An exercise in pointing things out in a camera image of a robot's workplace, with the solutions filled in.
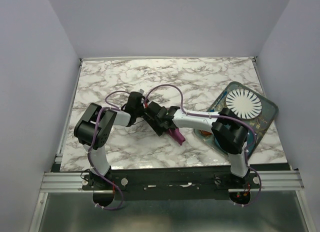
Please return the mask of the purple cloth napkin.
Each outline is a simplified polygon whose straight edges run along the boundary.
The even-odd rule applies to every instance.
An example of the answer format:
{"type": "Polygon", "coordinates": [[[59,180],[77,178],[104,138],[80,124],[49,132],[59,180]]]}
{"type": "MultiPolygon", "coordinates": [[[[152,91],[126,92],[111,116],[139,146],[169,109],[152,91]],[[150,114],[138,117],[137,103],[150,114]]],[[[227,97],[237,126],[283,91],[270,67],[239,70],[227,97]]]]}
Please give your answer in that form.
{"type": "Polygon", "coordinates": [[[180,146],[186,141],[185,137],[180,133],[179,128],[170,128],[166,133],[171,136],[180,146]]]}

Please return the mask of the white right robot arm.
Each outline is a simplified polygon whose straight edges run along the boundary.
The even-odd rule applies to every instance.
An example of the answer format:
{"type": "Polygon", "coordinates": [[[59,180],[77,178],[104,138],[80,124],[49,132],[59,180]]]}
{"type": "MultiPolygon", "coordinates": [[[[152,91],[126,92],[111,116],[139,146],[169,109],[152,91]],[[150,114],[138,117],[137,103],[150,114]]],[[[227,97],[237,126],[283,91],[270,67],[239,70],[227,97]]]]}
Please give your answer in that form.
{"type": "Polygon", "coordinates": [[[144,118],[152,129],[161,136],[171,136],[179,145],[186,141],[180,128],[190,128],[212,133],[220,148],[230,161],[230,183],[241,188],[248,182],[248,162],[245,145],[248,129],[229,109],[218,112],[194,112],[183,110],[179,106],[166,108],[158,104],[149,104],[144,109],[144,118]]]}

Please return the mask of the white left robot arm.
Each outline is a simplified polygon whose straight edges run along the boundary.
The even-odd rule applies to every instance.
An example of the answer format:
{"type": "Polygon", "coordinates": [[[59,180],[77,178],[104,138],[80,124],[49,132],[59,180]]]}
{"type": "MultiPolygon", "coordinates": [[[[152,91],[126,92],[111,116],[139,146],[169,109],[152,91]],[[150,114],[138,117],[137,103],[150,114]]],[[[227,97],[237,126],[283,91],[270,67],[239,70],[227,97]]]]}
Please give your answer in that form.
{"type": "Polygon", "coordinates": [[[111,183],[111,177],[107,174],[111,166],[107,160],[105,144],[112,127],[130,127],[137,118],[144,116],[144,112],[142,103],[127,103],[120,109],[91,103],[77,122],[73,134],[87,151],[90,171],[95,174],[93,183],[99,189],[107,189],[111,183]]]}

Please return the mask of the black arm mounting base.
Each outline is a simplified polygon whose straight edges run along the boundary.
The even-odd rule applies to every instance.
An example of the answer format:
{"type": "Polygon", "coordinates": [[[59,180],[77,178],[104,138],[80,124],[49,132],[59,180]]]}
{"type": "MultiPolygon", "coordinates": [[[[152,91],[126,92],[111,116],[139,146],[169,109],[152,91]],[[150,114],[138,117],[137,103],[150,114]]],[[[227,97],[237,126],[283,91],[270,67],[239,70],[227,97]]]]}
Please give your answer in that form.
{"type": "Polygon", "coordinates": [[[256,175],[236,178],[230,166],[196,166],[147,169],[113,169],[108,183],[90,172],[82,177],[82,189],[96,201],[229,200],[247,204],[250,192],[259,188],[256,175]]]}

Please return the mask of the orange patterned mug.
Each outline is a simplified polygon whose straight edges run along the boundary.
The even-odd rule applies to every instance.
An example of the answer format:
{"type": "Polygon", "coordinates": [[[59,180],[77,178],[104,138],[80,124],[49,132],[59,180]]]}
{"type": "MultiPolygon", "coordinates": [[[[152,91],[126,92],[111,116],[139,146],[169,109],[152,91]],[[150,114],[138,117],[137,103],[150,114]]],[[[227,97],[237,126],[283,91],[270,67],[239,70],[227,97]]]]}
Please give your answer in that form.
{"type": "Polygon", "coordinates": [[[203,136],[203,137],[210,137],[213,134],[211,132],[205,131],[205,130],[199,130],[199,133],[203,136]]]}

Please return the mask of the blue plastic fork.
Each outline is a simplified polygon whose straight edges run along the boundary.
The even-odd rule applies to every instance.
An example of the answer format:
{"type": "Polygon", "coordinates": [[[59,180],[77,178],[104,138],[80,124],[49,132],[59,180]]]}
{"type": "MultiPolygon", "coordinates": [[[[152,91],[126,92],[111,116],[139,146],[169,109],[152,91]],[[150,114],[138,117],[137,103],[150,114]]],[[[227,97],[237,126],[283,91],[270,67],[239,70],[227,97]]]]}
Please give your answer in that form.
{"type": "Polygon", "coordinates": [[[221,102],[221,100],[226,96],[227,93],[228,93],[227,91],[222,92],[219,95],[219,97],[213,102],[213,104],[209,107],[208,111],[209,112],[214,112],[216,106],[221,102]]]}

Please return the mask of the white blue striped plate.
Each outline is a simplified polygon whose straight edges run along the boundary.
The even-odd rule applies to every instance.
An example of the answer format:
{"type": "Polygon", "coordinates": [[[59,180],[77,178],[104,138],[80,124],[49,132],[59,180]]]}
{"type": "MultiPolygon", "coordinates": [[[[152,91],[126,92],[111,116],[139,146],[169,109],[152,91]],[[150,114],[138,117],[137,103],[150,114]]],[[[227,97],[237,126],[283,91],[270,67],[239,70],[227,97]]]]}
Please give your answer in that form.
{"type": "Polygon", "coordinates": [[[231,90],[225,97],[225,104],[237,117],[244,120],[254,119],[262,112],[260,98],[248,89],[231,90]]]}

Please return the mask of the teal square plate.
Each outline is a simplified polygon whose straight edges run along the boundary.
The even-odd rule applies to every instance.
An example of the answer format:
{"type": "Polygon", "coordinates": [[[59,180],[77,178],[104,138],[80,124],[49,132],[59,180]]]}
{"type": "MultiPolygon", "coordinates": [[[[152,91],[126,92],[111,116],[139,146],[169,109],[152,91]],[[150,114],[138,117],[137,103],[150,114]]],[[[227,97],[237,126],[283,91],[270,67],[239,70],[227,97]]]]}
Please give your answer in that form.
{"type": "MultiPolygon", "coordinates": [[[[255,149],[255,143],[253,143],[254,141],[254,137],[252,134],[248,134],[247,137],[246,137],[246,142],[247,142],[247,145],[249,145],[249,147],[247,148],[247,158],[249,159],[252,154],[253,154],[253,151],[255,149]]],[[[228,153],[223,150],[219,144],[219,142],[217,141],[217,139],[215,138],[214,139],[214,144],[215,146],[221,151],[221,153],[225,154],[225,155],[228,155],[228,153]]]]}

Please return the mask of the green floral serving tray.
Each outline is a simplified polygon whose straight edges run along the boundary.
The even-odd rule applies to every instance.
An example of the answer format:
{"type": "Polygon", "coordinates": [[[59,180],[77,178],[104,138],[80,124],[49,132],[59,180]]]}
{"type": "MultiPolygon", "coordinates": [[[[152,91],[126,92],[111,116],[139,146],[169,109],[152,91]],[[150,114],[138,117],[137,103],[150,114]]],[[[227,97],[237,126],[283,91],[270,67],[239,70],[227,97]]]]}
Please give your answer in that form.
{"type": "MultiPolygon", "coordinates": [[[[261,94],[259,94],[257,92],[254,92],[250,88],[248,88],[248,87],[244,86],[243,84],[236,82],[236,81],[230,82],[222,92],[227,91],[227,94],[228,94],[230,91],[232,91],[234,89],[249,90],[249,91],[255,93],[259,97],[259,99],[261,100],[262,111],[258,117],[254,118],[254,119],[241,119],[238,117],[239,120],[244,121],[246,124],[248,124],[250,127],[253,128],[253,130],[255,132],[255,136],[256,136],[255,147],[254,147],[254,151],[255,151],[256,148],[258,147],[260,141],[263,139],[264,135],[267,133],[273,120],[277,116],[277,114],[279,112],[279,108],[275,103],[273,103],[272,101],[270,101],[266,97],[262,96],[261,94]]],[[[225,103],[226,96],[215,107],[214,112],[219,112],[222,109],[227,109],[227,106],[225,103]]]]}

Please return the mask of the aluminium frame rail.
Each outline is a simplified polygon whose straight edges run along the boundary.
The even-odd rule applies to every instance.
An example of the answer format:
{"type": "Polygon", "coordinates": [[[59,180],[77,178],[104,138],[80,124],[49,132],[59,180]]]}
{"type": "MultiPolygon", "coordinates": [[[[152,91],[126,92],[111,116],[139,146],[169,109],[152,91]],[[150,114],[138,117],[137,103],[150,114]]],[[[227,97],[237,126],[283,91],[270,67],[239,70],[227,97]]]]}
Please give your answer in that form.
{"type": "MultiPolygon", "coordinates": [[[[305,188],[300,172],[260,171],[262,191],[300,191],[305,188]]],[[[84,193],[79,172],[48,172],[43,175],[41,193],[84,193]]]]}

